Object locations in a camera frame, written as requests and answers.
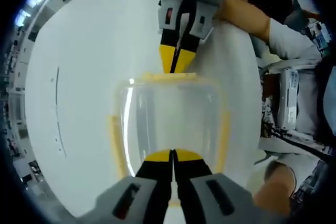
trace white tabletop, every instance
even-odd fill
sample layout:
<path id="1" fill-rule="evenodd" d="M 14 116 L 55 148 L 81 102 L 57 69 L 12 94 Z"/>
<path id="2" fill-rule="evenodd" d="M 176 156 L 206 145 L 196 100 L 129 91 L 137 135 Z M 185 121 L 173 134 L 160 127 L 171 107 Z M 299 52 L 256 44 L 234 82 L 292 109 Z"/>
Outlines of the white tabletop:
<path id="1" fill-rule="evenodd" d="M 116 86 L 146 71 L 163 72 L 158 2 L 73 0 L 37 36 L 26 79 L 29 138 L 46 181 L 75 217 L 118 180 L 107 127 Z M 245 186 L 261 119 L 249 35 L 216 24 L 191 70 L 215 78 L 228 94 L 232 121 L 224 174 Z"/>

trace transparent plastic box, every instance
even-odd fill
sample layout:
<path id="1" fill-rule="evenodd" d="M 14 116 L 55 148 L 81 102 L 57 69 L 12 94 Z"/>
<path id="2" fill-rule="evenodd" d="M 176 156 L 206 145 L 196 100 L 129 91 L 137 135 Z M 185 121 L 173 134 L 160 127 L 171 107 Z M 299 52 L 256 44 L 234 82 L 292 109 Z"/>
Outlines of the transparent plastic box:
<path id="1" fill-rule="evenodd" d="M 223 172 L 229 116 L 223 90 L 195 73 L 145 74 L 120 85 L 112 149 L 120 176 L 135 176 L 147 155 L 181 148 Z"/>

